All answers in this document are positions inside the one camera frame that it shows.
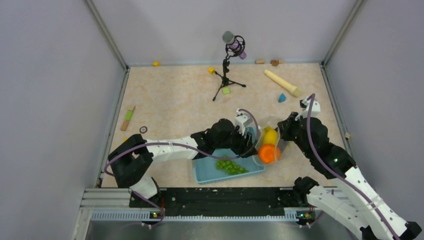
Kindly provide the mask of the yellow banana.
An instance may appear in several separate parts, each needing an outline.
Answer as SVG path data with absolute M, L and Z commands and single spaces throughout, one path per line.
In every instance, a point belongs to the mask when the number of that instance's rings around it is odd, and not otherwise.
M 263 129 L 263 132 L 266 134 L 267 132 L 269 132 L 271 130 L 274 130 L 274 128 L 272 128 L 271 126 L 268 125 Z

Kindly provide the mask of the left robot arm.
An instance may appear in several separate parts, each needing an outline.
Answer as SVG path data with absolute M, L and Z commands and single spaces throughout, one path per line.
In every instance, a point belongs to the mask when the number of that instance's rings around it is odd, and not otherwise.
M 256 141 L 250 132 L 222 118 L 212 127 L 189 136 L 170 140 L 144 139 L 138 133 L 130 136 L 107 157 L 104 172 L 114 177 L 118 188 L 130 189 L 141 195 L 149 207 L 160 202 L 156 181 L 146 175 L 151 164 L 171 160 L 218 159 L 216 150 L 230 150 L 234 159 L 257 154 Z

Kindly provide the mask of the orange fruit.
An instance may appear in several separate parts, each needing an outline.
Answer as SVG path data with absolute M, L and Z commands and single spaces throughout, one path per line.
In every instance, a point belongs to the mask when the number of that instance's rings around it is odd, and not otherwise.
M 263 144 L 258 150 L 259 160 L 264 164 L 271 164 L 276 162 L 281 157 L 281 151 L 273 144 Z

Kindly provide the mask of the yellow mango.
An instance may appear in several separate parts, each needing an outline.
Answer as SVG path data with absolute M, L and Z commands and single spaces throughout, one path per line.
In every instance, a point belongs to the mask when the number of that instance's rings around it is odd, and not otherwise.
M 275 146 L 279 140 L 279 134 L 276 130 L 270 130 L 264 134 L 262 143 L 264 145 L 273 145 Z

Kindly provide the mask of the clear dotted zip bag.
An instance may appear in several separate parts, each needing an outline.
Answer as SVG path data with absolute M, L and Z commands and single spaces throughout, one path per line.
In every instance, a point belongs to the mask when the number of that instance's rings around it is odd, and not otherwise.
M 259 140 L 255 146 L 257 155 L 253 156 L 256 165 L 264 167 L 276 164 L 285 158 L 284 151 L 289 142 L 281 138 L 281 131 L 278 127 L 278 123 L 281 121 L 283 121 L 281 117 L 274 115 L 259 120 Z

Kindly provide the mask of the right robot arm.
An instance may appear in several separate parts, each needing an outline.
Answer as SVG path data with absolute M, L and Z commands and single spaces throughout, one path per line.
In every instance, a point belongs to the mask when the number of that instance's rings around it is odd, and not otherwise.
M 293 200 L 321 209 L 359 240 L 414 240 L 422 228 L 397 215 L 371 187 L 355 160 L 330 142 L 328 129 L 316 117 L 293 112 L 277 124 L 280 137 L 294 142 L 315 170 L 336 184 L 351 204 L 328 193 L 310 177 L 294 182 Z

